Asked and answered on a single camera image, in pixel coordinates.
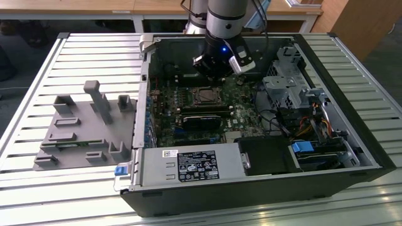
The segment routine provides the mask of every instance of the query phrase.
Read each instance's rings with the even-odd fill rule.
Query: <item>barcode sticker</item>
[[[162,158],[166,158],[166,157],[176,157],[177,156],[177,150],[162,150],[162,155],[161,157]]]
[[[130,11],[121,11],[121,10],[117,10],[117,11],[112,11],[112,13],[130,13]]]

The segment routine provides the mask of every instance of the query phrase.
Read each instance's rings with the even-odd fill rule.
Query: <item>power supply label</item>
[[[218,179],[214,151],[177,153],[178,181]]]

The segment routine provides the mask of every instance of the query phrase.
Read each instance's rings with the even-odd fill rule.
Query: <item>blue tab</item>
[[[291,145],[293,152],[312,152],[313,148],[309,141],[299,141]]]
[[[116,166],[114,168],[114,176],[128,175],[128,166]]]

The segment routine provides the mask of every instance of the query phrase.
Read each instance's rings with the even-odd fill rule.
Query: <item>aluminum profile table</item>
[[[137,97],[138,36],[70,34],[56,40],[0,140],[0,225],[328,226],[402,221],[402,110],[337,38],[325,34],[304,38],[399,167],[375,181],[324,199],[141,218],[113,190],[113,166],[32,171],[56,95],[72,93],[74,101],[89,100],[82,84],[96,79],[108,99],[122,93]],[[311,70],[308,74],[319,87]],[[121,183],[126,186],[128,178]]]

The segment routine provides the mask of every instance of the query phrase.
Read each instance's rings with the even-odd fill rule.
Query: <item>green circuit board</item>
[[[178,88],[173,82],[166,81],[158,89],[150,92],[153,99],[153,115],[156,125],[157,147],[172,147],[198,144],[229,143],[228,135],[256,137],[264,135],[263,126],[253,109],[255,83],[237,84],[232,75],[225,78],[225,83],[218,87]],[[220,127],[212,131],[186,132],[181,127],[182,115],[177,108],[193,106],[196,102],[194,90],[208,90],[210,96],[198,95],[198,102],[212,101],[221,106],[229,106],[231,115],[221,117]]]

